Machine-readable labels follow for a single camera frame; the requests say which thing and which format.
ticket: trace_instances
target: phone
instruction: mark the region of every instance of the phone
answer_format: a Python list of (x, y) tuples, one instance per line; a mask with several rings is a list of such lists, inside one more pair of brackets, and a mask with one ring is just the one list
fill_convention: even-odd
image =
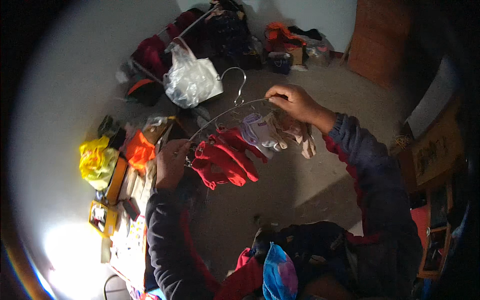
[(130, 199), (125, 199), (122, 201), (123, 208), (125, 208), (125, 211), (129, 215), (129, 217), (133, 220), (136, 221), (140, 213), (138, 212), (138, 209), (133, 205), (133, 203), (130, 201)]

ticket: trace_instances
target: box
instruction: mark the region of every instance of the box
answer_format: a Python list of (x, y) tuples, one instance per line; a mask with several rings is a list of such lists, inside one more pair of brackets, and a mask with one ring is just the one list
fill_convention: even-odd
[[(98, 206), (104, 208), (107, 211), (107, 216), (105, 217), (105, 226), (104, 230), (101, 230), (101, 226), (98, 226), (94, 222), (94, 218), (92, 217), (92, 210), (94, 206)], [(100, 233), (100, 235), (104, 238), (110, 238), (115, 232), (115, 226), (117, 224), (117, 210), (114, 207), (106, 207), (105, 205), (101, 204), (98, 201), (93, 200), (92, 205), (90, 206), (90, 213), (88, 215), (88, 222), (92, 224), (93, 227)]]
[(105, 198), (108, 201), (108, 205), (116, 205), (118, 203), (118, 197), (123, 183), (123, 177), (127, 170), (127, 165), (127, 161), (119, 157), (115, 170), (113, 171), (112, 179), (105, 192)]

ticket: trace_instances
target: sleeve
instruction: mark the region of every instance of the sleeve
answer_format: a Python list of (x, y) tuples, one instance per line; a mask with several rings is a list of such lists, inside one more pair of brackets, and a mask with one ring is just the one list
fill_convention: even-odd
[(324, 140), (355, 179), (364, 236), (349, 234), (347, 240), (357, 254), (360, 290), (365, 296), (408, 296), (422, 247), (396, 160), (356, 118), (344, 114), (337, 114)]
[(212, 299), (182, 228), (182, 210), (174, 193), (158, 191), (147, 203), (149, 254), (158, 286), (168, 300)]

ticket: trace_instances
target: wooden frame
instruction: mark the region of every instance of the wooden frame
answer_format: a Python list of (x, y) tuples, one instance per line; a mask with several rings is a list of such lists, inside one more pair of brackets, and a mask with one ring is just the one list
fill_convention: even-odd
[[(445, 185), (446, 188), (446, 193), (447, 193), (447, 210), (449, 211), (452, 206), (453, 206), (453, 191), (452, 191), (452, 172), (446, 172), (443, 175), (440, 175), (431, 181), (421, 185), (417, 190), (418, 191), (425, 191), (427, 195), (427, 228), (430, 228), (431, 226), (431, 195), (432, 192), (435, 191), (438, 187)], [(444, 242), (444, 247), (443, 247), (443, 253), (442, 253), (442, 260), (440, 261), (440, 266), (438, 270), (424, 270), (425, 267), (425, 261), (427, 258), (427, 252), (428, 252), (428, 246), (430, 245), (430, 235), (435, 232), (440, 232), (445, 230), (445, 242)], [(451, 239), (451, 225), (447, 222), (446, 226), (434, 228), (430, 230), (430, 234), (427, 237), (427, 247), (423, 249), (423, 256), (422, 260), (420, 263), (420, 268), (418, 272), (418, 277), (420, 278), (438, 278), (440, 276), (440, 273), (442, 272), (442, 269), (445, 264), (445, 259), (448, 255), (448, 249), (450, 247), (450, 239)]]

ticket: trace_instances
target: blue towel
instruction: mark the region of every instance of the blue towel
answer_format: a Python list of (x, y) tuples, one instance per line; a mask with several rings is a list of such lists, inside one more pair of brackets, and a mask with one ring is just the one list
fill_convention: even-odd
[(265, 258), (263, 290), (266, 300), (294, 300), (297, 296), (298, 279), (293, 262), (273, 242)]

